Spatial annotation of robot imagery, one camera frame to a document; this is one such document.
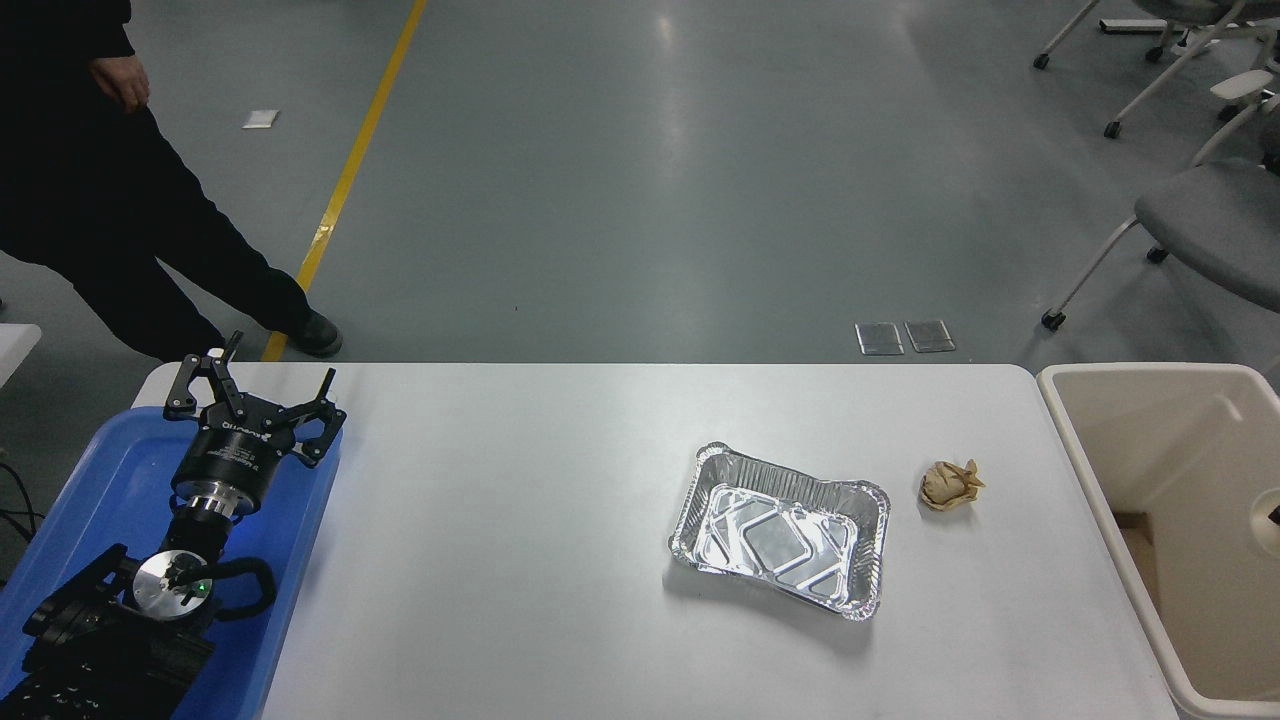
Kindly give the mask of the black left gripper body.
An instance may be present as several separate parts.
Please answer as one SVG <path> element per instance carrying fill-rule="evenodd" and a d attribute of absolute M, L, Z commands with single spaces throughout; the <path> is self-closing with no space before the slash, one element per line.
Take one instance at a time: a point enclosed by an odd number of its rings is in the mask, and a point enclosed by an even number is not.
<path fill-rule="evenodd" d="M 264 498 L 293 445 L 293 430 L 279 424 L 282 411 L 265 400 L 248 400 L 242 416 L 227 402 L 206 406 L 172 488 L 188 498 L 211 483 L 223 483 L 246 498 Z"/>

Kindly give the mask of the person's hand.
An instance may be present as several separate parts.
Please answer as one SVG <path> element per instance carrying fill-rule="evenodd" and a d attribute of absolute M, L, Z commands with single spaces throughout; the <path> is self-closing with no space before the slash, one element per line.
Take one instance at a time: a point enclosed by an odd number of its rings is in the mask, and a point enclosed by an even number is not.
<path fill-rule="evenodd" d="M 96 58 L 88 63 L 97 87 L 125 114 L 143 110 L 151 97 L 145 64 L 136 56 Z"/>

